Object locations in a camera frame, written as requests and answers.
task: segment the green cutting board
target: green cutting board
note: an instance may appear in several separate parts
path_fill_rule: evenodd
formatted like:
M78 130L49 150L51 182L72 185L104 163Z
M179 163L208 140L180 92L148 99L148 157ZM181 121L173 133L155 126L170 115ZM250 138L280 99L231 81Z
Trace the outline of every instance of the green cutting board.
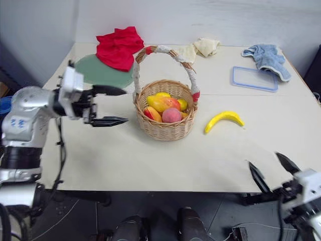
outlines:
M77 72L84 75L84 81L89 84L111 85L125 88L132 83L132 68L129 72L122 72L102 63L95 54L80 59L75 64Z

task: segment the blue towel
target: blue towel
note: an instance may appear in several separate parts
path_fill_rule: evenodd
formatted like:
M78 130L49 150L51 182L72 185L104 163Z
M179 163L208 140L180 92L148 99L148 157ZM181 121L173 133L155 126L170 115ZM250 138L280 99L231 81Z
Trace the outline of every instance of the blue towel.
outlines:
M285 58L277 54L275 45L253 45L243 50L242 56L252 56L258 69L271 70L276 73L282 81L288 82L291 78L290 73L283 67Z

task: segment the sticker on robot arm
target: sticker on robot arm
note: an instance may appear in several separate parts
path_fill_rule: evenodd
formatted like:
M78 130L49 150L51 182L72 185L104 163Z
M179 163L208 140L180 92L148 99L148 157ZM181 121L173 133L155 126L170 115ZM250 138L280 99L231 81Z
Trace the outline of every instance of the sticker on robot arm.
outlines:
M21 133L28 129L28 118L13 115L10 119L10 127L15 133Z

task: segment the white wall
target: white wall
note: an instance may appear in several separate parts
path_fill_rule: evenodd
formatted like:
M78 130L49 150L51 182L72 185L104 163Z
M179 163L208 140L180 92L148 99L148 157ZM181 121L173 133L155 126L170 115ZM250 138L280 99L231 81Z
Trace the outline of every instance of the white wall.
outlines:
M77 14L78 0L0 0L0 40L43 85L74 43Z
M321 44L320 0L80 0L76 41L134 25L148 44L276 44L304 75Z

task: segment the yellow banana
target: yellow banana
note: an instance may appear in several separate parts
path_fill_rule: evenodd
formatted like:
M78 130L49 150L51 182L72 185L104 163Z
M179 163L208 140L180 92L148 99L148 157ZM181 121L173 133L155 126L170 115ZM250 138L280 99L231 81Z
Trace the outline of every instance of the yellow banana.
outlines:
M210 122L205 127L205 133L208 133L212 127L221 119L230 119L240 126L244 126L244 121L241 120L240 116L234 111L224 111L216 116L214 116Z

